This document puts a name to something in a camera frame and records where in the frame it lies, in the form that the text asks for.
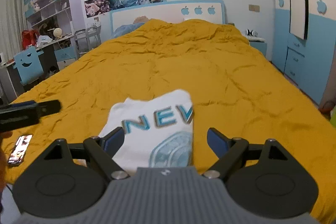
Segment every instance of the smartphone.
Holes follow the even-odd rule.
[[[8,165],[19,166],[23,162],[23,158],[26,154],[32,136],[33,135],[24,135],[19,137],[11,155],[9,156]]]

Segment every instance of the wardrobe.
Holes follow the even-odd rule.
[[[275,0],[274,25],[272,63],[318,105],[333,99],[336,0]]]

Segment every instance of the triangular cutout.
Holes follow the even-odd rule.
[[[60,145],[56,145],[48,155],[44,158],[44,160],[59,160],[62,157],[62,147]]]
[[[288,160],[276,146],[271,146],[268,158],[271,160]]]

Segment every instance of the yellow bedspread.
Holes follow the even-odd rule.
[[[209,127],[250,143],[276,138],[318,183],[312,216],[322,223],[336,217],[334,128],[235,27],[201,20],[150,20],[21,95],[16,102],[58,99],[63,110],[3,142],[8,156],[20,135],[34,135],[23,164],[7,170],[7,182],[56,138],[78,143],[98,135],[115,103],[127,97],[151,100],[175,89],[188,91],[194,104],[198,171],[217,160],[206,141]]]

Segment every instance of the curtain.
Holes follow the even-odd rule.
[[[24,0],[0,0],[0,52],[5,61],[22,50],[22,31],[27,30]]]

